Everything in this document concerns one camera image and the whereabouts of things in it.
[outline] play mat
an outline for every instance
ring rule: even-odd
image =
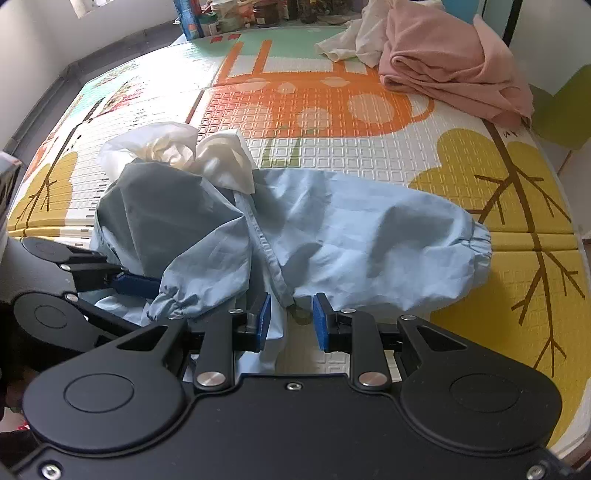
[[[95,161],[100,146],[158,121],[188,122],[203,136],[239,128],[260,168],[340,171],[444,196],[491,230],[494,253],[488,283],[431,321],[554,380],[563,414],[552,445],[591,377],[587,266],[553,171],[525,128],[498,128],[432,99],[386,92],[362,63],[314,54],[314,43],[337,31],[205,38],[89,82],[30,165],[10,234],[87,247],[108,187]],[[347,371],[346,354],[318,350],[307,316],[293,312],[290,322],[279,372]],[[579,416],[570,440],[584,433]]]

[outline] white towel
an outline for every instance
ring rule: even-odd
[[[109,140],[100,149],[98,161],[111,182],[139,158],[201,175],[216,187],[255,193],[252,170],[257,167],[241,133],[221,130],[197,143],[198,133],[187,124],[149,124]]]
[[[445,10],[441,0],[423,0],[423,5]],[[386,37],[386,18],[392,8],[392,0],[369,0],[361,12],[361,18],[351,20],[347,30],[318,42],[316,53],[324,54],[332,61],[357,57],[368,67],[375,67],[382,56]]]

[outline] window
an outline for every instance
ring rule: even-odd
[[[80,18],[112,1],[113,0],[70,0],[70,3],[72,4],[74,12],[76,12],[76,15]]]

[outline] silver bolt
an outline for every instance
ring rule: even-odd
[[[387,381],[388,377],[380,372],[365,372],[359,376],[359,383],[364,387],[381,387]]]
[[[47,480],[59,480],[61,478],[61,470],[57,465],[46,463],[41,467],[41,474]]]
[[[299,392],[302,388],[304,388],[304,386],[298,382],[289,382],[285,387],[290,392]]]
[[[541,480],[546,475],[546,467],[544,465],[534,465],[525,474],[527,480]]]
[[[197,376],[197,383],[204,387],[218,387],[226,381],[226,376],[221,372],[203,372]]]

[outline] bottle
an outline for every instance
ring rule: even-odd
[[[195,12],[193,11],[192,0],[174,0],[174,6],[177,9],[178,17],[181,21],[181,28],[187,40],[202,38],[203,30]]]

